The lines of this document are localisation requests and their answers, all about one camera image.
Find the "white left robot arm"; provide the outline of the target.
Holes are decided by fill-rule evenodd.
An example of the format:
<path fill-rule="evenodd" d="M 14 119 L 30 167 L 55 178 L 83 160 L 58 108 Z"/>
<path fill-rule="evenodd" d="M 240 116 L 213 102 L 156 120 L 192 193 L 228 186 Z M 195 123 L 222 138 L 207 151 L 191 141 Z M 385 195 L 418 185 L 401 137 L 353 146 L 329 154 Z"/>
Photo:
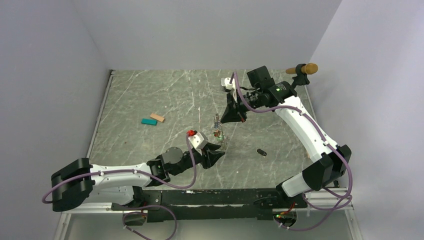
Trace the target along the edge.
<path fill-rule="evenodd" d="M 170 147 L 147 162 L 129 166 L 91 164 L 79 158 L 51 175 L 54 212 L 65 212 L 88 203 L 113 203 L 137 210 L 144 205 L 143 188 L 157 187 L 200 164 L 209 169 L 225 155 L 220 145 L 207 143 L 197 151 Z"/>

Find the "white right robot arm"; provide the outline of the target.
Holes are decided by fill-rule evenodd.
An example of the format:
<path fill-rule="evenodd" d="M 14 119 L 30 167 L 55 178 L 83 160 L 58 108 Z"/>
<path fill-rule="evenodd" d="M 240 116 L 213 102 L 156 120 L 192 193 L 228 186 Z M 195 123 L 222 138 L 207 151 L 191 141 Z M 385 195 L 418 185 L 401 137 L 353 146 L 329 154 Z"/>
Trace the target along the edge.
<path fill-rule="evenodd" d="M 242 93 L 237 73 L 221 79 L 226 94 L 227 106 L 220 119 L 221 123 L 245 122 L 247 113 L 274 112 L 298 137 L 305 147 L 312 164 L 300 173 L 276 186 L 276 203 L 288 208 L 296 196 L 319 191 L 336 181 L 345 173 L 352 177 L 348 168 L 352 155 L 347 145 L 339 145 L 312 118 L 303 105 L 295 88 L 310 83 L 308 76 L 315 74 L 315 63 L 301 63 L 285 72 L 292 75 L 293 82 L 276 83 L 266 66 L 247 73 L 251 88 Z"/>

